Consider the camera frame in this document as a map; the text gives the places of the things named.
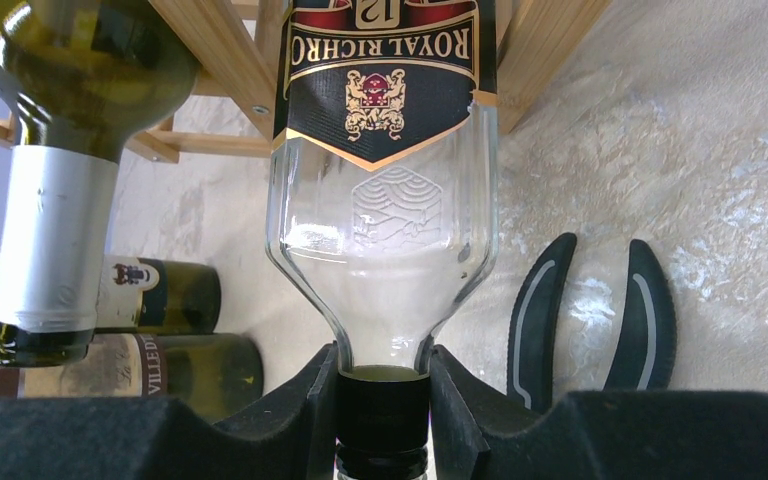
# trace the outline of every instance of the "wooden frame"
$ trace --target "wooden frame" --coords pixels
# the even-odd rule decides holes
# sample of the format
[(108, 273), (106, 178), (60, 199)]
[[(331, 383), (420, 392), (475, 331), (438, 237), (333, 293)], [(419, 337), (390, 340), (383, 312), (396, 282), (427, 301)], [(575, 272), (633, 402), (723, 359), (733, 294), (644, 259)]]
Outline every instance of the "wooden frame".
[[(269, 157), (283, 0), (149, 1), (204, 67), (193, 94), (230, 97), (261, 136), (175, 132), (168, 119), (127, 147), (168, 163), (181, 152)], [(496, 0), (500, 133), (514, 129), (609, 3)], [(241, 20), (257, 22), (255, 38)], [(13, 131), (11, 119), (0, 120), (1, 146)]]

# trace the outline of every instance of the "textured floor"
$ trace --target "textured floor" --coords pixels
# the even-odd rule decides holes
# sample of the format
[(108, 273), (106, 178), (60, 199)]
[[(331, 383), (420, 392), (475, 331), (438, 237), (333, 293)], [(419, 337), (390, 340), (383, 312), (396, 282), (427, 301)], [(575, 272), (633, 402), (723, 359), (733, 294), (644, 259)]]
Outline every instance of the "textured floor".
[[(254, 134), (232, 104), (206, 98), (176, 129)], [(632, 238), (672, 282), (673, 387), (768, 391), (768, 1), (615, 0), (502, 139), (500, 172), (496, 268), (439, 338), (473, 373), (504, 388), (517, 290), (543, 247), (572, 231), (558, 394), (607, 376)], [(257, 340), (272, 389), (332, 337), (263, 253), (267, 174), (263, 159), (126, 158), (113, 249), (214, 265), (220, 329)]]

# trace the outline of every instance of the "bottle label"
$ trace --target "bottle label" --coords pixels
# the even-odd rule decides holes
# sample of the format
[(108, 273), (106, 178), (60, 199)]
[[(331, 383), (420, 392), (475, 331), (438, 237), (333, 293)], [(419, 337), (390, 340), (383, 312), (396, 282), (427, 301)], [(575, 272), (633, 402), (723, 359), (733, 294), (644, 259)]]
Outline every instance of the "bottle label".
[(495, 2), (291, 0), (277, 148), (305, 138), (374, 171), (496, 102)]
[(96, 305), (97, 328), (162, 327), (167, 300), (163, 262), (105, 257)]
[(86, 358), (58, 367), (0, 367), (0, 397), (139, 397), (166, 393), (166, 357), (152, 335), (96, 335)]

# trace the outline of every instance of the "wine bottle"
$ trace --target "wine bottle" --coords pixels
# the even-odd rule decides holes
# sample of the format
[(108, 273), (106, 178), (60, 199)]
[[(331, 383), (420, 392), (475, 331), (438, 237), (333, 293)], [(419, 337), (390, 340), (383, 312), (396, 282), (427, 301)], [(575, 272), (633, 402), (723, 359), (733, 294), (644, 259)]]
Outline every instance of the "wine bottle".
[(18, 123), (1, 365), (86, 355), (125, 142), (171, 115), (198, 69), (148, 0), (0, 0), (0, 97)]
[(96, 333), (212, 333), (222, 300), (206, 265), (105, 255)]
[(232, 334), (96, 335), (85, 359), (44, 368), (0, 367), (0, 397), (171, 395), (209, 422), (263, 395), (254, 343)]
[(337, 339), (341, 478), (424, 478), (434, 337), (497, 250), (493, 0), (288, 0), (267, 253)]

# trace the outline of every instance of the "gray curved line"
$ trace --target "gray curved line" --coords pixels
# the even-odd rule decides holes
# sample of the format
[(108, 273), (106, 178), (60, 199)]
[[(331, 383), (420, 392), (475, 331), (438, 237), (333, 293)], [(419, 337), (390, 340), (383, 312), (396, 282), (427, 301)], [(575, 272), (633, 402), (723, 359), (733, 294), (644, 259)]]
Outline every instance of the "gray curved line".
[(655, 326), (655, 305), (652, 301), (652, 292), (649, 290), (649, 284), (643, 275), (635, 273), (631, 277), (640, 287), (640, 293), (643, 295), (643, 306), (646, 309), (646, 328), (648, 338), (646, 340), (646, 361), (643, 363), (643, 372), (640, 374), (640, 381), (637, 382), (638, 390), (645, 390), (649, 386), (649, 379), (652, 378), (652, 369), (655, 367), (655, 342), (658, 340), (657, 329)]
[(537, 289), (537, 285), (540, 284), (540, 280), (546, 275), (552, 267), (555, 266), (554, 260), (549, 260), (544, 263), (540, 270), (537, 271), (537, 275), (534, 276), (534, 280), (531, 285), (528, 286), (528, 291), (525, 292), (525, 298), (522, 301), (522, 308), (520, 308), (519, 316), (517, 317), (516, 336), (514, 337), (514, 390), (525, 400), (525, 408), (531, 408), (531, 394), (522, 387), (519, 383), (519, 352), (520, 343), (522, 343), (522, 322), (525, 319), (525, 312), (528, 311), (528, 306), (531, 303), (531, 297), (534, 296), (534, 290)]

